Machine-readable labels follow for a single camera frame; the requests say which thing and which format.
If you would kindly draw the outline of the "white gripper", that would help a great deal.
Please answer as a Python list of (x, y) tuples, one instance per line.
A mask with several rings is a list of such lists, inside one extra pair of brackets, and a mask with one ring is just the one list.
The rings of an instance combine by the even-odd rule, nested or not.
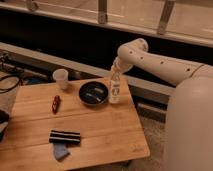
[(121, 75), (131, 70), (132, 67), (132, 64), (129, 64), (123, 59), (116, 57), (111, 66), (111, 72), (113, 74), (117, 73), (118, 75)]

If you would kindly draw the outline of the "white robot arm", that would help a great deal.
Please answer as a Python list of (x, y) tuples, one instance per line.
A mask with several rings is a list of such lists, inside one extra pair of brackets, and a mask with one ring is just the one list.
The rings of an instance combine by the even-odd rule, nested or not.
[(190, 77), (213, 78), (213, 66), (148, 52), (148, 43), (138, 38), (124, 43), (117, 50), (113, 61), (114, 72), (125, 73), (133, 66), (176, 86)]

